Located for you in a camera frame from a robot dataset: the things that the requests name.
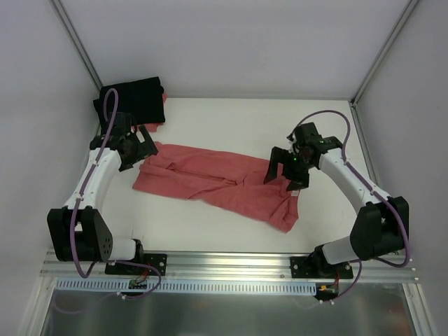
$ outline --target silver metal panel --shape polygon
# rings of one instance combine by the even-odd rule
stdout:
[[[104,293],[57,291],[64,309],[93,305]],[[414,335],[400,285],[360,284],[335,305],[311,297],[154,293],[107,299],[88,314],[51,312],[53,335]]]

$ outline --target wrinkled towel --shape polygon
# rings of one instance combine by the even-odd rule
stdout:
[[[159,153],[141,164],[134,189],[185,200],[204,200],[268,222],[283,232],[288,232],[298,219],[298,196],[286,192],[289,181],[280,176],[263,184],[268,160],[155,144]]]

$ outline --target white cable carrier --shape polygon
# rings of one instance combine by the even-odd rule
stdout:
[[[75,277],[58,278],[56,289],[62,291],[94,291],[142,293],[153,288],[157,279],[149,279],[140,285],[146,288],[129,289],[131,279],[104,279]],[[203,293],[203,294],[256,294],[256,295],[301,295],[315,296],[316,284],[298,281],[197,281],[163,279],[155,291],[160,293]]]

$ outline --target metal corner post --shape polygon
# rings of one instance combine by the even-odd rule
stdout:
[[[419,3],[420,3],[420,0],[409,0],[407,2],[406,7],[401,12],[400,17],[397,19],[396,23],[394,24],[391,32],[389,33],[389,35],[387,36],[387,39],[385,40],[383,46],[381,47],[381,50],[378,52],[372,65],[370,66],[369,71],[365,75],[361,85],[359,86],[358,90],[356,91],[355,96],[351,100],[351,102],[353,103],[353,105],[355,107],[358,105],[358,102],[360,101],[361,97],[364,95],[364,92],[367,90],[369,84],[374,79],[378,70],[381,69],[381,66],[384,63],[386,56],[388,55],[389,51],[392,49],[393,44],[396,42],[398,36],[400,35],[400,32],[403,30],[406,23],[411,18],[414,10],[417,8],[417,5]]]
[[[98,76],[97,70],[95,69],[92,60],[90,59],[87,50],[85,49],[83,42],[79,38],[78,32],[76,31],[73,22],[71,21],[69,14],[67,13],[67,10],[64,7],[64,4],[61,0],[50,0],[50,3],[55,10],[56,15],[60,19],[62,25],[64,26],[64,29],[70,38],[70,41],[72,42],[73,46],[76,49],[76,52],[78,53],[81,62],[84,64],[85,69],[89,73],[90,78],[92,79],[95,87],[98,91],[101,90],[103,83],[101,82],[101,79]]]
[[[421,284],[404,283],[403,290],[417,335],[438,336],[439,334],[431,318]]]
[[[364,135],[363,127],[361,125],[361,117],[359,115],[359,111],[352,103],[349,103],[349,106],[350,106],[351,116],[352,116],[354,124],[355,124],[356,132],[358,133],[359,142],[361,144],[361,150],[364,155],[365,165],[367,166],[367,172],[369,173],[370,179],[374,183],[378,184],[379,178],[378,178],[378,175],[375,173],[375,168],[372,163],[372,157],[370,156],[367,141],[365,140],[365,135]]]

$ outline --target white wall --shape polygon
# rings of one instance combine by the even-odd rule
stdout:
[[[360,102],[381,184],[410,203],[412,254],[448,330],[448,1],[422,1]]]
[[[47,0],[0,10],[0,326],[16,335],[50,246],[46,215],[81,175],[94,86]]]
[[[349,99],[407,0],[63,0],[105,84]]]

